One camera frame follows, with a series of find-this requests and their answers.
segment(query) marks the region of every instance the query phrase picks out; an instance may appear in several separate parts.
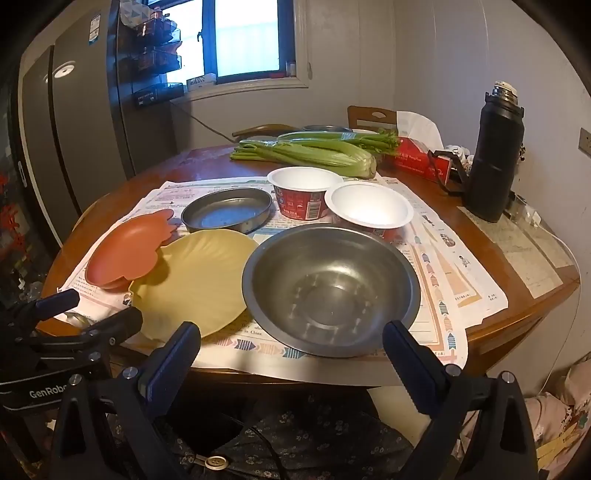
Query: orange plate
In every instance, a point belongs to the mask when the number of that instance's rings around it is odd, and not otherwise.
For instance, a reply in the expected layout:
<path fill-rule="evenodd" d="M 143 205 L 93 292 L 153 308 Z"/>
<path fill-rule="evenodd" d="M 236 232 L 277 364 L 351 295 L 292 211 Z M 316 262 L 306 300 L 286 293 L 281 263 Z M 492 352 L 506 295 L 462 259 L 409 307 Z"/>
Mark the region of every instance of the orange plate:
<path fill-rule="evenodd" d="M 177 225 L 169 225 L 171 209 L 140 215 L 119 225 L 99 244 L 86 266 L 86 281 L 104 290 L 125 291 L 158 261 L 156 250 Z"/>

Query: wire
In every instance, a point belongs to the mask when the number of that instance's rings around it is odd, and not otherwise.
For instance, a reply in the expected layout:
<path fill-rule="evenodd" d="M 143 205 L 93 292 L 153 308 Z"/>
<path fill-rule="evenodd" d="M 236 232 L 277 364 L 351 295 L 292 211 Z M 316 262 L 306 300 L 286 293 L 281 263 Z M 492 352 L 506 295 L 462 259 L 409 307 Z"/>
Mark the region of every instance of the wire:
<path fill-rule="evenodd" d="M 228 420 L 232 420 L 234 423 L 238 423 L 240 426 L 245 427 L 247 430 L 250 430 L 251 432 L 256 433 L 256 435 L 262 440 L 262 442 L 267 447 L 267 450 L 269 450 L 269 453 L 273 457 L 273 461 L 275 462 L 275 465 L 277 466 L 277 473 L 279 474 L 279 479 L 280 480 L 288 480 L 287 472 L 285 471 L 285 467 L 283 467 L 283 465 L 281 463 L 281 459 L 279 458 L 279 455 L 277 455 L 277 452 L 273 449 L 271 442 L 269 442 L 269 440 L 267 440 L 261 432 L 259 432 L 254 427 L 246 426 L 240 420 L 237 420 L 234 417 L 231 417 L 230 415 L 226 415 L 225 413 L 221 413 L 221 415 L 223 417 L 226 417 Z"/>
<path fill-rule="evenodd" d="M 577 262 L 577 259 L 574 256 L 574 253 L 570 249 L 570 247 L 561 238 L 558 238 L 555 234 L 553 234 L 552 232 L 549 232 L 541 225 L 535 223 L 534 226 L 536 228 L 541 228 L 544 232 L 546 232 L 548 235 L 554 237 L 554 239 L 559 241 L 561 243 L 561 245 L 565 247 L 565 249 L 569 252 L 570 258 L 572 258 L 574 261 L 574 265 L 577 269 L 577 273 L 578 273 L 579 279 L 581 281 L 581 285 L 579 287 L 579 299 L 577 301 L 577 307 L 574 310 L 573 321 L 571 322 L 569 332 L 566 334 L 566 337 L 564 338 L 564 342 L 562 343 L 562 346 L 560 347 L 560 350 L 558 351 L 558 355 L 556 355 L 556 359 L 554 360 L 554 363 L 552 364 L 552 367 L 550 368 L 550 372 L 548 372 L 548 376 L 546 377 L 546 380 L 544 381 L 544 385 L 542 385 L 542 388 L 540 388 L 540 391 L 538 392 L 538 395 L 540 395 L 544 391 L 544 389 L 546 388 L 546 385 L 548 384 L 548 381 L 550 380 L 550 377 L 552 376 L 552 372 L 554 371 L 554 368 L 556 367 L 556 364 L 558 363 L 558 359 L 560 358 L 560 354 L 562 353 L 562 350 L 564 349 L 564 346 L 566 345 L 566 342 L 570 337 L 570 332 L 573 330 L 574 320 L 577 317 L 577 314 L 579 312 L 579 306 L 581 305 L 581 296 L 582 296 L 581 293 L 583 290 L 583 281 L 582 281 L 583 279 L 581 278 L 581 269 L 579 267 L 579 262 Z"/>
<path fill-rule="evenodd" d="M 187 112 L 184 108 L 179 107 L 176 103 L 174 102 L 170 102 L 171 105 L 174 105 L 176 108 L 178 108 L 179 110 L 182 111 L 182 113 L 184 113 L 185 115 L 190 116 L 192 119 L 196 120 L 197 122 L 199 122 L 200 124 L 202 124 L 205 128 L 207 128 L 209 131 L 212 131 L 213 133 L 215 133 L 216 135 L 219 135 L 220 137 L 225 138 L 226 140 L 228 140 L 230 143 L 236 143 L 236 140 L 227 137 L 226 135 L 224 135 L 221 132 L 218 132 L 217 130 L 215 130 L 214 128 L 210 127 L 209 125 L 204 124 L 199 118 L 197 118 L 196 116 L 193 116 L 191 113 Z"/>

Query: window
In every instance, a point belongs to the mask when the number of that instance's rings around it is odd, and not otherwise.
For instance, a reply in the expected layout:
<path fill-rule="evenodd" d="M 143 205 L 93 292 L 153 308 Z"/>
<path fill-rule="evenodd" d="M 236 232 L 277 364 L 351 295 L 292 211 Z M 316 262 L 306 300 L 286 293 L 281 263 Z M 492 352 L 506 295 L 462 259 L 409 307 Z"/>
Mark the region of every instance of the window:
<path fill-rule="evenodd" d="M 168 82 L 214 73 L 217 83 L 287 76 L 296 61 L 293 0 L 148 0 L 181 31 L 183 67 Z"/>

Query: black thermos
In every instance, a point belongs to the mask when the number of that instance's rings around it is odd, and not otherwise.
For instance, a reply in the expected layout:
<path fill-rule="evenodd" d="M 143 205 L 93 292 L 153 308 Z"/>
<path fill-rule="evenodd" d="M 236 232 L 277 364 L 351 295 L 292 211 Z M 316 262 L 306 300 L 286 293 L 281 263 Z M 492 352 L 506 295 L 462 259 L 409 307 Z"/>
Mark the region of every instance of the black thermos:
<path fill-rule="evenodd" d="M 477 217 L 497 222 L 509 199 L 511 184 L 523 142 L 523 108 L 517 91 L 508 83 L 496 82 L 485 94 L 480 113 L 476 153 L 464 193 L 464 205 Z"/>

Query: metal bowl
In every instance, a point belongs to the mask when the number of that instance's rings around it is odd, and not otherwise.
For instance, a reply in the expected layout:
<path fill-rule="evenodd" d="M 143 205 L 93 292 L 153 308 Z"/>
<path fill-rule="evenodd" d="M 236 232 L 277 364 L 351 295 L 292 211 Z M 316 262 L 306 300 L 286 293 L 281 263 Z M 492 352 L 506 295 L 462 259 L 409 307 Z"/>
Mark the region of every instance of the metal bowl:
<path fill-rule="evenodd" d="M 336 125 L 306 125 L 304 132 L 352 132 L 350 128 Z"/>
<path fill-rule="evenodd" d="M 417 275 L 396 247 L 322 223 L 263 242 L 246 263 L 242 294 L 272 337 L 334 358 L 375 352 L 386 323 L 409 328 L 421 300 Z"/>
<path fill-rule="evenodd" d="M 191 233 L 214 228 L 249 233 L 267 221 L 272 205 L 273 198 L 265 190 L 221 190 L 189 203 L 181 220 Z"/>

